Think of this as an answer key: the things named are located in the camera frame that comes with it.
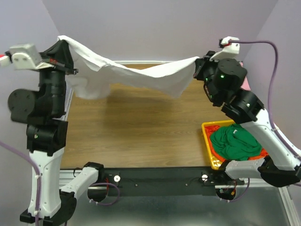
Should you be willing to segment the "white t shirt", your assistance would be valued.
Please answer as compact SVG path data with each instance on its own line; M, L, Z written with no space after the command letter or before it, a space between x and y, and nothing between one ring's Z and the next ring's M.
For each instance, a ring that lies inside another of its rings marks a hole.
M196 60L199 59L195 56L146 69L133 69L96 54L68 36L60 35L57 38L66 41L92 70L92 73L79 72L67 77L67 83L75 95L82 99L105 98L110 94L110 85L115 83L154 89L178 98L191 83Z

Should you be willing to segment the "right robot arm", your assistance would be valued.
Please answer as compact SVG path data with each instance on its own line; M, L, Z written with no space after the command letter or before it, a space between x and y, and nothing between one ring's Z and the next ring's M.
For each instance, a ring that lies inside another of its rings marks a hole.
M204 82L204 91L213 106L221 107L235 123L245 128L267 151L259 160L226 160L216 173L223 185L238 178L261 178L274 187L301 181L301 161L276 136L268 110L251 91L241 88L247 70L233 58L211 61L212 51L195 61L194 78Z

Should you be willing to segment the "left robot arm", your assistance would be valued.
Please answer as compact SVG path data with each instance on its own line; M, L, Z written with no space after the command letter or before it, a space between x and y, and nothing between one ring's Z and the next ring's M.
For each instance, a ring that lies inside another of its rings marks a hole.
M65 115L66 81L76 74L69 45L57 41L39 52L33 44L12 46L6 55L17 70L39 73L39 89L16 89L8 97L11 120L27 126L27 149L33 164L32 196L20 215L25 223L42 222L59 226L74 214L78 198L90 185L104 182L104 166L88 162L67 185L59 186L60 165L66 145L68 122Z

